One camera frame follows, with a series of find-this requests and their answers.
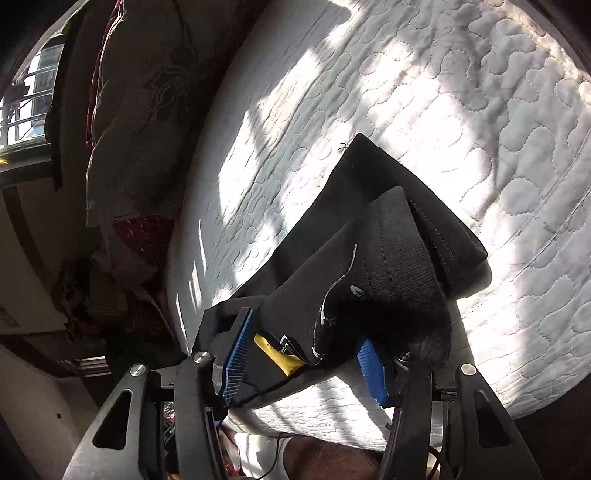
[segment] pillow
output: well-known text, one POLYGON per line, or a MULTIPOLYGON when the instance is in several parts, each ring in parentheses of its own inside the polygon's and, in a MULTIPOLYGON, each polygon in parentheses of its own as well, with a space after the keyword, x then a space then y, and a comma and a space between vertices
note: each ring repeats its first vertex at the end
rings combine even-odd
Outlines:
POLYGON ((269 0, 122 0, 100 59, 87 226, 173 219, 201 125, 269 0))

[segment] white mattress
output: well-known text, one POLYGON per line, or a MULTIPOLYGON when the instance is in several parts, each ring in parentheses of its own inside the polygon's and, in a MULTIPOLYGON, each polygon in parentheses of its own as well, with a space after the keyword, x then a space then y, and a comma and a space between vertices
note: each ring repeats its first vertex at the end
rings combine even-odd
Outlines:
MULTIPOLYGON (((451 366, 473 358, 513 416, 564 394, 591 371, 587 78, 502 0, 275 0, 217 94, 171 242, 167 293, 185 347, 362 132, 489 251, 490 286, 457 302, 451 366)), ((233 416, 374 449, 387 435, 355 364, 233 416)))

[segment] bedsheet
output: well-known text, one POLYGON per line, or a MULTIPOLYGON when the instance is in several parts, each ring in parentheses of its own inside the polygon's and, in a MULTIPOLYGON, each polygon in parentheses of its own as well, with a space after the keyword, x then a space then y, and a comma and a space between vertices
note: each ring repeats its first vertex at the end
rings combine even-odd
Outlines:
MULTIPOLYGON (((588 75, 507 1, 275 0, 193 158, 168 255, 177 336, 189 350, 361 132, 489 252, 490 285, 452 306, 440 378, 471 361, 514 417, 552 402, 591 372, 590 105, 588 75)), ((383 449, 388 416, 350 363, 229 421, 383 449)))

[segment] black fabric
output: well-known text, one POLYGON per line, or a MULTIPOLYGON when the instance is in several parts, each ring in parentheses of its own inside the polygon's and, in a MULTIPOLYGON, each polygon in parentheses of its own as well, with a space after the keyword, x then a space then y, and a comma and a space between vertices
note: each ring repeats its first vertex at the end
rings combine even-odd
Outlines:
POLYGON ((328 354, 337 326, 396 342, 431 365, 449 353, 449 311, 401 187, 333 235, 255 314, 276 349, 286 335, 310 365, 328 354))
POLYGON ((367 137, 357 134, 323 190, 271 258, 232 298, 269 295, 331 236, 357 218, 385 191, 401 186, 415 210, 417 228, 430 238, 427 248, 444 292, 460 297, 480 275, 487 253, 480 240, 412 172, 367 137))
MULTIPOLYGON (((257 300, 258 332, 277 349, 288 336, 316 366, 288 379, 253 345, 236 404, 257 406, 311 384, 353 355, 359 335, 441 364, 450 338, 444 298, 479 279, 486 255, 429 188, 358 134, 272 257, 228 300, 239 309, 267 296, 257 300)), ((217 314, 225 303, 206 310, 199 349, 229 328, 217 314)))

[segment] cable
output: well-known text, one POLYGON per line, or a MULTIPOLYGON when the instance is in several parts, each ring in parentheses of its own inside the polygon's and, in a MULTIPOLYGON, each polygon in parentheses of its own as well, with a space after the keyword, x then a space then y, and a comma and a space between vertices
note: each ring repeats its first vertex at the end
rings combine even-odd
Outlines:
POLYGON ((437 468, 439 467, 439 455, 435 455, 432 452, 432 450, 435 450, 435 448, 429 446, 429 453, 431 453, 431 455, 433 455, 435 457, 435 464, 431 468, 431 471, 429 472, 429 474, 427 475, 427 478, 425 480, 431 480, 435 476, 435 472, 437 472, 437 468))
POLYGON ((256 477, 254 480, 262 480, 263 478, 265 478, 267 475, 269 475, 269 473, 271 473, 273 471, 273 469, 275 468, 275 465, 277 464, 277 460, 279 460, 279 445, 280 445, 280 440, 286 437, 291 437, 291 435, 279 435, 277 437, 277 447, 275 448, 275 460, 273 460, 273 465, 271 465, 271 468, 269 468, 269 470, 267 471, 267 473, 265 473, 264 475, 258 476, 256 477))
MULTIPOLYGON (((454 480, 455 476, 452 473, 452 469, 450 468, 449 464, 445 461, 445 459, 441 456, 441 452, 439 450, 429 446, 429 453, 433 455, 436 459, 436 462, 439 462, 440 470, 439 470, 439 479, 440 480, 454 480)), ((435 475, 435 471, 437 468, 434 468, 429 472, 429 476, 427 479, 433 478, 435 475)))

